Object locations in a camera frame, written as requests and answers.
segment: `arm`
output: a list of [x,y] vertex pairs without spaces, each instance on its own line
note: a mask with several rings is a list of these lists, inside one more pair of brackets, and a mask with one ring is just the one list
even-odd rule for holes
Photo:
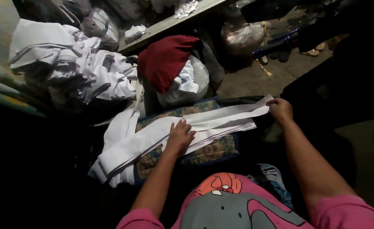
[[293,121],[291,104],[277,98],[269,101],[267,105],[283,130],[288,160],[299,182],[309,214],[322,198],[345,194],[356,195]]
[[184,155],[185,149],[194,139],[195,131],[189,133],[190,129],[191,125],[187,125],[186,121],[180,120],[176,127],[172,123],[166,148],[143,184],[130,211],[149,208],[157,218],[160,217],[169,190],[174,163],[179,156]]

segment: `person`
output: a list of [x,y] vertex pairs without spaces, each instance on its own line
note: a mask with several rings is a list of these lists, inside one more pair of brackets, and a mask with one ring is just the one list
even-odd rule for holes
[[[287,157],[306,204],[311,224],[245,176],[218,173],[204,180],[184,200],[172,229],[356,229],[374,228],[374,208],[307,140],[292,118],[292,106],[277,98],[267,103],[283,130]],[[157,166],[117,229],[162,229],[163,210],[176,159],[194,139],[185,121],[174,123]]]

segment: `slipper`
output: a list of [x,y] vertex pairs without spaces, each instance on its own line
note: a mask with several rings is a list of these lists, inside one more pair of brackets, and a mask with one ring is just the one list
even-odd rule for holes
[[267,65],[269,63],[268,56],[263,56],[262,58],[259,58],[258,61],[261,65]]
[[315,50],[317,50],[317,51],[323,51],[324,47],[325,47],[325,44],[326,44],[326,42],[320,43],[319,45],[317,45],[317,47],[315,48]]
[[311,56],[311,57],[316,57],[319,55],[319,51],[315,50],[315,49],[312,49],[310,51],[307,51],[305,53],[302,53],[303,55],[308,55],[308,56]]

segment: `crumpled paper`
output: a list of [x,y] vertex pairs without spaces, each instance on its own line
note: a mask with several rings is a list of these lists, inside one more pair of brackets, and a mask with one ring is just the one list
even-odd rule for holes
[[146,27],[144,25],[132,26],[125,31],[125,44],[129,44],[146,34]]
[[190,15],[196,8],[201,0],[178,0],[176,3],[174,18],[185,18]]

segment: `hand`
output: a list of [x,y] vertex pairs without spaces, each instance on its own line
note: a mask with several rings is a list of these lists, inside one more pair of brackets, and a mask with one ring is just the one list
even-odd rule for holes
[[292,105],[286,100],[276,98],[268,101],[266,105],[269,106],[272,116],[280,126],[293,121]]
[[190,145],[190,143],[194,139],[194,135],[196,131],[191,131],[191,125],[187,124],[187,121],[179,121],[176,127],[174,127],[174,123],[170,127],[170,135],[169,140],[167,141],[167,145],[165,148],[166,152],[172,153],[179,156],[183,156],[185,154],[186,149]]

